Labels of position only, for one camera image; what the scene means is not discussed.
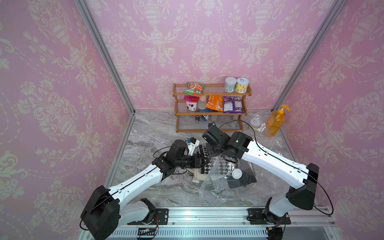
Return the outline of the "black white houndstooth scarf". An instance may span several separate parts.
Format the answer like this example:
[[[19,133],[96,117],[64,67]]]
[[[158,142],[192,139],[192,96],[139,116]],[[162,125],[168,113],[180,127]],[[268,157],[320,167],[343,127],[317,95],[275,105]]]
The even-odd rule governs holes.
[[[215,164],[216,171],[218,171],[219,175],[229,175],[238,167],[238,163],[228,162],[221,157],[214,156],[215,152],[212,150],[209,144],[200,145],[199,152],[200,154],[204,155],[205,159],[210,160],[206,165],[201,167],[199,171],[200,174],[208,175]]]

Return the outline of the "clear plastic vacuum bag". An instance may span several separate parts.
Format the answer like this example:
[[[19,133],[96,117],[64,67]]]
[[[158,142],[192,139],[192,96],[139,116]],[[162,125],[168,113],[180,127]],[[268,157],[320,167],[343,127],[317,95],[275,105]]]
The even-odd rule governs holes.
[[[200,199],[234,199],[257,182],[253,164],[241,159],[248,145],[255,141],[252,137],[242,132],[229,136],[216,124],[210,123],[203,139],[207,143],[201,146],[200,151],[209,162],[200,170],[204,177],[199,190]]]

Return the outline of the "beige knitted scarf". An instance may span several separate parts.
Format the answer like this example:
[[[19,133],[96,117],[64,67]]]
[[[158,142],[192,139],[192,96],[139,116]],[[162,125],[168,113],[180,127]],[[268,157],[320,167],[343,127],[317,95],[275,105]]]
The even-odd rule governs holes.
[[[208,177],[208,174],[201,173],[201,169],[193,169],[192,173],[193,173],[192,182],[196,184],[202,183]]]

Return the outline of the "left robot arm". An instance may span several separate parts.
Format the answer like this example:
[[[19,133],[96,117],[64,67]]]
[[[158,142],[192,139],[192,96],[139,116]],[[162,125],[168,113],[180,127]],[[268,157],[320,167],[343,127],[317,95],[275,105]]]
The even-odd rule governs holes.
[[[81,213],[80,227],[96,240],[107,239],[117,227],[139,223],[157,225],[156,207],[146,198],[131,200],[156,185],[176,169],[200,169],[210,162],[207,148],[194,138],[176,140],[143,171],[132,178],[106,188],[96,188]]]

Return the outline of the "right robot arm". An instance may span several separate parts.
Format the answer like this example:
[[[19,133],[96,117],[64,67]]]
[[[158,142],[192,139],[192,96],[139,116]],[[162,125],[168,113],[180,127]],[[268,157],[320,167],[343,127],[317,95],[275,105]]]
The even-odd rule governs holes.
[[[291,161],[267,149],[256,139],[242,132],[231,136],[222,132],[214,123],[202,135],[210,149],[218,156],[242,159],[280,177],[289,184],[289,190],[279,198],[269,198],[261,212],[268,224],[279,224],[289,211],[299,208],[312,210],[315,203],[319,167]]]

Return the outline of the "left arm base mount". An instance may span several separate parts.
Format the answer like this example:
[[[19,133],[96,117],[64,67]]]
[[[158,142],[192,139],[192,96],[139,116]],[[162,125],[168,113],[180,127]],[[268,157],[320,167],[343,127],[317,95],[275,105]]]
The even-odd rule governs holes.
[[[127,225],[167,225],[169,209],[159,209],[147,198],[140,199],[134,207],[129,207],[130,221]]]

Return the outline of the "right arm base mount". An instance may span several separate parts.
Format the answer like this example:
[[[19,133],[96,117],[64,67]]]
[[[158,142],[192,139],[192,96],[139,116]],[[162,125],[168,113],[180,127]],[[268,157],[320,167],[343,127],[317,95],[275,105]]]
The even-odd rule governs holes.
[[[283,217],[277,217],[273,214],[265,214],[264,209],[262,208],[249,208],[247,209],[247,221],[251,223],[251,225],[290,225],[291,219],[286,213]]]

